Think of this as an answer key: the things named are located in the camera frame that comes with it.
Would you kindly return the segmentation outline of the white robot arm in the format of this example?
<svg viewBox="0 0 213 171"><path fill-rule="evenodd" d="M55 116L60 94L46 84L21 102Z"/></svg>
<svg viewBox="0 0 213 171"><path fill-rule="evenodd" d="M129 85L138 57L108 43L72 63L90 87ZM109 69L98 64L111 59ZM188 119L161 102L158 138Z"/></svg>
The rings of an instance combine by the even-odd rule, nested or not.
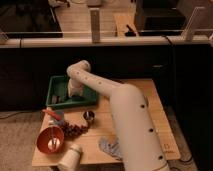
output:
<svg viewBox="0 0 213 171"><path fill-rule="evenodd" d="M170 171L141 90L90 73L88 61L67 68L69 94L86 85L107 97L125 171Z"/></svg>

